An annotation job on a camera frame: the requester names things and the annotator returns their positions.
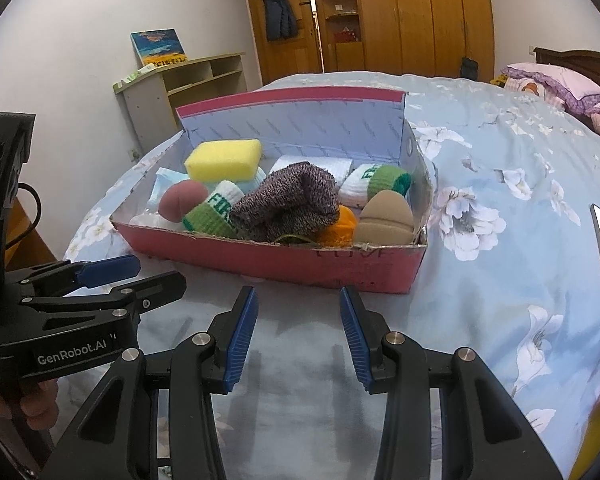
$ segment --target yellow sponge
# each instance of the yellow sponge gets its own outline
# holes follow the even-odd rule
[[[262,144],[258,139],[201,142],[184,166],[199,182],[251,180],[258,169]]]

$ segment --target floral bedsheet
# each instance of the floral bedsheet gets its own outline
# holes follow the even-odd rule
[[[365,303],[426,348],[475,348],[567,477],[600,397],[600,258],[589,212],[600,206],[600,137],[536,96],[467,80],[352,72],[267,88],[324,85],[405,90],[405,120],[435,168],[430,247],[411,292],[363,294]],[[109,215],[170,142],[88,213],[67,258],[130,251]],[[141,276],[177,269],[189,285],[183,300],[143,316],[145,352],[204,330],[243,284],[256,286],[260,317],[242,381],[214,397],[229,478],[373,477],[384,396],[356,381],[337,291],[141,261]],[[103,371],[61,381],[56,438]],[[165,399],[160,409],[166,415]],[[439,460],[438,434],[432,445]],[[159,447],[167,452],[164,434]]]

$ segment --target red cardboard box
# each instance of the red cardboard box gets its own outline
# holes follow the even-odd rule
[[[404,294],[427,248],[432,187],[416,139],[404,120],[404,93],[353,87],[287,88],[248,92],[177,109],[184,130],[150,166],[111,216],[131,247],[200,267],[329,288],[355,285],[369,292]],[[184,160],[205,140],[260,139],[261,167],[280,155],[351,158],[354,167],[385,162],[411,173],[408,200],[417,244],[351,249],[282,246],[227,240],[129,225],[144,211],[158,168],[184,171]]]

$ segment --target dark blue jacket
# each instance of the dark blue jacket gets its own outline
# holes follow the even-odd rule
[[[267,41],[286,40],[298,35],[298,24],[289,0],[262,0]]]

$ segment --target human hand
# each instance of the human hand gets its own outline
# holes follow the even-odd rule
[[[58,420],[58,380],[38,383],[38,388],[32,394],[22,397],[20,409],[27,417],[27,424],[32,430],[42,431],[52,428]],[[0,396],[0,418],[11,418],[11,409]]]

